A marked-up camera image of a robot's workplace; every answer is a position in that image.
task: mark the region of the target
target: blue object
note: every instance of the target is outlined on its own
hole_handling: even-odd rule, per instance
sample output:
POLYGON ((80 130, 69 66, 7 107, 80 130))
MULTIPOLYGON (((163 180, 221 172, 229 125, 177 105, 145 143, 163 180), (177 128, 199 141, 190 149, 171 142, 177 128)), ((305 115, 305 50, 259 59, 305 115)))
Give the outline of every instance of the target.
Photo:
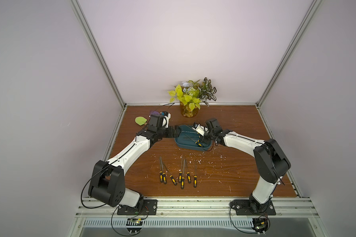
POLYGON ((195 130, 193 130, 188 125, 181 125, 179 127, 181 128, 181 133, 179 137, 176 137, 174 140, 180 148, 189 149, 189 150, 201 150, 201 151, 207 151, 211 149, 212 141, 210 140, 201 141, 202 136, 197 132, 195 132, 195 130), (200 144, 202 144, 202 146, 199 146, 198 144, 195 143, 195 141, 197 140, 200 141, 200 144))

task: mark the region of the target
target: potted plant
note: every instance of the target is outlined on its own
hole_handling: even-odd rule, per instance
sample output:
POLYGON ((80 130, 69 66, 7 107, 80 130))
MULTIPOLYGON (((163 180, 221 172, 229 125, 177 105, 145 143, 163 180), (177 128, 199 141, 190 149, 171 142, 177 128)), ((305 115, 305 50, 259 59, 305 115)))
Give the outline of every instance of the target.
POLYGON ((181 106, 181 114, 185 117, 192 118, 197 115, 200 110, 200 103, 209 106, 207 100, 216 101, 214 94, 216 88, 212 87, 211 80, 204 78, 202 83, 200 80, 182 82, 182 86, 178 85, 174 91, 168 91, 171 96, 170 102, 179 100, 181 106))

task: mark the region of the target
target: metal vent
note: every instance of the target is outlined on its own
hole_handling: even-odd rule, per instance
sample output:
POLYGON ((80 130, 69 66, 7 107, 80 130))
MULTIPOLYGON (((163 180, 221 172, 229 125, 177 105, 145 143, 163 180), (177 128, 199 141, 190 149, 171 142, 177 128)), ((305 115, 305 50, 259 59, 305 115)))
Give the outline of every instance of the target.
MULTIPOLYGON (((248 231, 253 227, 252 218, 234 217, 233 224, 237 228, 246 228, 248 231)), ((114 228, 124 228, 130 224, 127 218, 113 218, 112 225, 114 228)), ((111 218, 86 218, 84 227, 110 227, 111 218)), ((228 218, 160 218, 152 217, 149 220, 143 220, 142 228, 227 228, 234 229, 231 221, 228 218)))

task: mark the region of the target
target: black mounting plate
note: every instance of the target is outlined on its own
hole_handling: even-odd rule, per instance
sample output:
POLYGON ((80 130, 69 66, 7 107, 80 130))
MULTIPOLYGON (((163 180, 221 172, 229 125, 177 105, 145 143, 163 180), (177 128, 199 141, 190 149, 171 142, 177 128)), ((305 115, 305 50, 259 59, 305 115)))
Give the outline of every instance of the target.
MULTIPOLYGON (((235 204, 235 206, 239 205, 241 207, 248 207, 249 203, 250 203, 250 201, 248 199, 236 199, 236 200, 233 200, 232 202, 235 204)), ((273 202, 271 200, 269 200, 268 208, 266 209, 265 212, 268 216, 276 215, 276 211, 274 209, 273 202)), ((249 208, 240 208, 240 209, 236 208, 236 215, 238 215, 238 216, 252 216, 252 215, 265 215, 265 213, 261 212, 259 214, 254 214, 251 212, 251 210, 249 208)))
POLYGON ((133 209, 127 208, 127 206, 122 206, 117 209, 117 215, 149 215, 154 216, 157 213, 157 199, 144 199, 144 207, 142 211, 138 214, 133 209))

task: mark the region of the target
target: purple object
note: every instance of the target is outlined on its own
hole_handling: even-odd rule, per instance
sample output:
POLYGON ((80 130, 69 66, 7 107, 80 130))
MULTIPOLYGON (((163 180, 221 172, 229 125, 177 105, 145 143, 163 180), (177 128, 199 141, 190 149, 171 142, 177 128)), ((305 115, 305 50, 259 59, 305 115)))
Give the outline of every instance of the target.
POLYGON ((159 115, 159 112, 155 110, 151 110, 149 115, 159 115))

